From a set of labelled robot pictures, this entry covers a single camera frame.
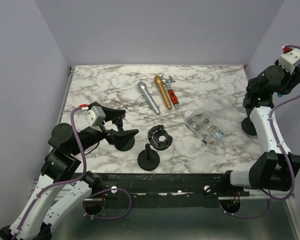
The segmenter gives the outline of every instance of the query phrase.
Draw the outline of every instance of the red connector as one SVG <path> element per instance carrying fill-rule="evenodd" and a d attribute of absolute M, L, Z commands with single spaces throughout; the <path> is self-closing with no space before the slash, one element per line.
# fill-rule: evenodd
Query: red connector
<path fill-rule="evenodd" d="M 286 54 L 286 53 L 288 53 L 288 52 L 291 52 L 291 51 L 292 51 L 292 48 L 289 47 L 289 46 L 286 46 L 286 47 L 283 47 L 282 50 L 283 50 L 283 53 Z"/>

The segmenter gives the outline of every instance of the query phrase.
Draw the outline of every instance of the marble surface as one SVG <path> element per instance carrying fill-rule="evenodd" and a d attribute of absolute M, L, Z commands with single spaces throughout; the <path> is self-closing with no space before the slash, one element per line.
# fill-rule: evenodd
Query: marble surface
<path fill-rule="evenodd" d="M 171 86 L 181 108 L 168 110 L 155 85 L 156 75 L 172 76 Z M 160 108 L 157 116 L 137 83 L 145 82 Z M 234 65 L 91 65 L 77 66 L 65 103 L 62 122 L 70 123 L 70 112 L 80 104 L 97 101 L 114 109 L 125 109 L 125 130 L 139 129 L 134 147 L 120 152 L 106 140 L 87 156 L 87 169 L 97 173 L 147 173 L 137 163 L 148 143 L 147 133 L 162 124 L 173 136 L 172 145 L 159 151 L 160 165 L 153 173 L 223 173 L 248 169 L 260 156 L 257 137 L 241 129 L 246 117 L 242 106 L 247 79 L 243 66 Z M 205 146 L 184 124 L 185 117 L 204 107 L 213 112 L 225 128 L 226 136 L 213 146 Z M 76 127 L 88 126 L 83 113 L 75 116 Z M 107 122 L 108 129 L 114 128 Z M 82 164 L 77 172 L 82 171 Z"/>

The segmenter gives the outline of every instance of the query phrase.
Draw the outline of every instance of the white wall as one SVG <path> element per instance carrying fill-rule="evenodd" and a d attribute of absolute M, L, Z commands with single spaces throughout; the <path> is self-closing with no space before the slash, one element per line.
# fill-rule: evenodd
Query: white wall
<path fill-rule="evenodd" d="M 250 78 L 257 76 L 282 54 L 284 44 L 300 45 L 300 0 L 285 0 L 269 30 L 254 53 L 247 73 Z M 300 84 L 291 94 L 275 97 L 278 104 L 300 94 Z M 275 113 L 278 125 L 292 153 L 300 155 L 300 99 L 279 108 Z M 300 171 L 296 178 L 296 201 L 300 213 Z"/>
<path fill-rule="evenodd" d="M 35 2 L 0 0 L 0 228 L 29 199 L 68 74 Z"/>
<path fill-rule="evenodd" d="M 35 0 L 65 59 L 247 64 L 283 0 Z"/>

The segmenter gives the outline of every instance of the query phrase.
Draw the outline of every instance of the silver microphone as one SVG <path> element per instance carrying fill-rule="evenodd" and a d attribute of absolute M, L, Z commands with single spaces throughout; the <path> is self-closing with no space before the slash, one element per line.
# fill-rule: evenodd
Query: silver microphone
<path fill-rule="evenodd" d="M 139 91 L 143 94 L 143 96 L 147 100 L 150 107 L 155 111 L 155 113 L 157 115 L 159 115 L 160 114 L 159 107 L 157 106 L 156 102 L 154 101 L 154 99 L 152 98 L 150 93 L 148 92 L 148 89 L 147 89 L 147 86 L 145 85 L 145 83 L 143 81 L 140 81 L 140 82 L 138 82 L 137 86 L 138 86 Z"/>

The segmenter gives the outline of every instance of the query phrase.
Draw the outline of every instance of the gold microphone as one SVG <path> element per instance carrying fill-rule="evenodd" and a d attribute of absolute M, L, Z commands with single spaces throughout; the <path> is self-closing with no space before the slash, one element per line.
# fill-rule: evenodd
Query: gold microphone
<path fill-rule="evenodd" d="M 159 88 L 159 91 L 161 93 L 161 96 L 163 98 L 163 101 L 164 101 L 166 107 L 168 108 L 168 110 L 172 109 L 171 102 L 170 102 L 169 97 L 166 93 L 166 89 L 164 87 L 164 83 L 162 82 L 161 77 L 160 76 L 155 76 L 154 77 L 154 82 Z"/>

